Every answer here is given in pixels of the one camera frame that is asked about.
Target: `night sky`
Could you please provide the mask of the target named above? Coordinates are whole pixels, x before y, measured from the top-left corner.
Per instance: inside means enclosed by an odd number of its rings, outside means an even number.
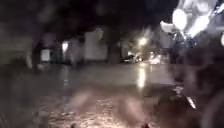
[[[1,0],[0,28],[13,34],[41,32],[77,35],[95,26],[131,31],[161,20],[170,21],[177,0]],[[43,10],[53,13],[45,22],[38,19]]]

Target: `motorcycle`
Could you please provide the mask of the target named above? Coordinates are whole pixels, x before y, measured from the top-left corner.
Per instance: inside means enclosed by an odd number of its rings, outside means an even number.
[[[177,74],[181,75],[173,89],[176,96],[168,97],[181,97],[187,101],[199,113],[201,128],[224,127],[224,54],[219,52],[224,51],[221,45],[224,44],[223,11],[222,0],[180,0],[173,12],[172,23],[161,22],[161,28],[171,34],[175,42],[172,46],[175,57],[171,63],[182,65],[171,71],[179,71],[181,73]],[[214,37],[219,40],[201,41]]]

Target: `wet road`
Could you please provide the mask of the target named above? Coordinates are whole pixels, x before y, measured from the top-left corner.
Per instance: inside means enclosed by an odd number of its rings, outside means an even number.
[[[1,127],[157,127],[150,115],[157,98],[145,96],[173,83],[166,65],[148,63],[15,71],[1,79]]]

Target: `car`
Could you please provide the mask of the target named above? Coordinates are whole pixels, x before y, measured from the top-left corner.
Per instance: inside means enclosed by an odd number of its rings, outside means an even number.
[[[142,58],[138,55],[129,55],[125,57],[123,60],[124,63],[137,63],[141,61],[142,61]]]

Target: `windshield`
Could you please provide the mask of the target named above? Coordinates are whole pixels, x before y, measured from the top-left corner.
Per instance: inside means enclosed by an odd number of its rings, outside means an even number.
[[[224,128],[216,3],[0,0],[0,128]]]

